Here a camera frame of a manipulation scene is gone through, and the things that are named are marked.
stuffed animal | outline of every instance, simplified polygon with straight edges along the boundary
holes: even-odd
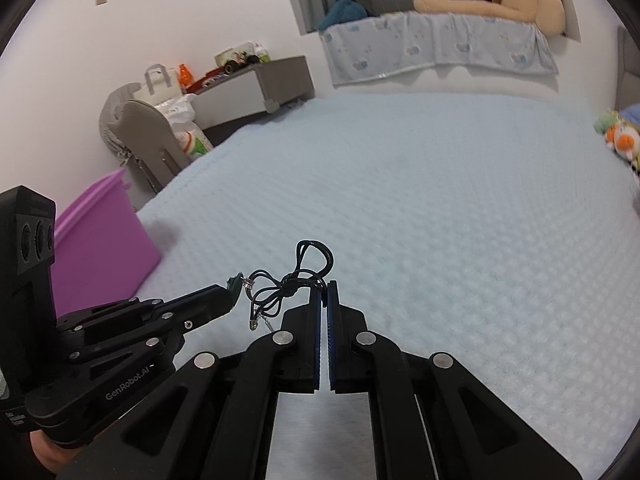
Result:
[[[548,37],[558,36],[566,28],[562,0],[414,0],[415,10],[425,14],[474,14],[535,23]]]
[[[604,134],[607,146],[629,162],[640,154],[640,134],[626,123],[616,123]]]
[[[599,134],[604,135],[607,130],[610,129],[610,127],[615,126],[621,121],[622,119],[620,118],[620,114],[618,112],[607,110],[600,117],[598,117],[598,120],[593,125],[593,127]]]

gray chair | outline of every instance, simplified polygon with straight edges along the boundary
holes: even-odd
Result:
[[[171,182],[191,161],[182,151],[161,112],[142,101],[122,104],[119,117],[108,124],[131,151],[156,192]]]
[[[134,92],[140,90],[141,87],[140,83],[129,83],[115,89],[107,97],[107,101],[100,112],[100,119],[98,120],[100,136],[121,164],[126,164],[132,153],[118,137],[113,135],[109,125],[120,118],[122,105],[129,99],[133,99]]]

metal rivet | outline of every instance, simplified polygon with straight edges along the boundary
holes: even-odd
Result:
[[[376,342],[376,335],[371,332],[360,332],[356,336],[356,341],[361,345],[373,345]]]
[[[451,368],[453,366],[453,357],[449,354],[436,354],[433,356],[433,364],[438,368]]]
[[[216,362],[216,356],[208,352],[203,352],[202,354],[198,354],[193,359],[193,364],[195,364],[196,367],[200,369],[211,368],[213,366],[213,363],[215,362]]]
[[[276,345],[288,345],[293,341],[293,334],[291,332],[287,332],[286,330],[280,330],[273,334],[273,342]]]

white wall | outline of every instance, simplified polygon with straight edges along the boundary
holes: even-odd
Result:
[[[289,0],[37,0],[0,57],[0,189],[24,184],[62,210],[117,167],[97,126],[113,89],[157,62],[203,75],[247,40],[299,54]]]
[[[582,43],[555,38],[557,78],[527,80],[464,68],[427,70],[344,91],[500,92],[558,102],[593,116],[612,106],[618,20],[605,0],[574,0]],[[214,55],[259,41],[273,57],[305,54],[316,93],[334,93],[317,34],[300,36],[290,0],[38,0],[0,58],[0,189],[25,184],[59,210],[116,168],[98,136],[107,95],[160,62],[195,76]],[[149,196],[134,186],[132,201]]]

light blue blanket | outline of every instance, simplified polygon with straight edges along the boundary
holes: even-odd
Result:
[[[138,294],[281,277],[299,240],[320,240],[370,329],[451,352],[596,480],[640,418],[636,199],[590,121],[549,104],[341,94],[239,130],[144,207],[164,258]],[[243,351],[267,331],[248,318],[243,296],[176,364]],[[375,478],[367,397],[330,393],[326,356],[321,388],[280,397],[267,478]]]
[[[334,86],[441,65],[558,74],[535,25],[497,18],[398,12],[334,25],[320,37]]]

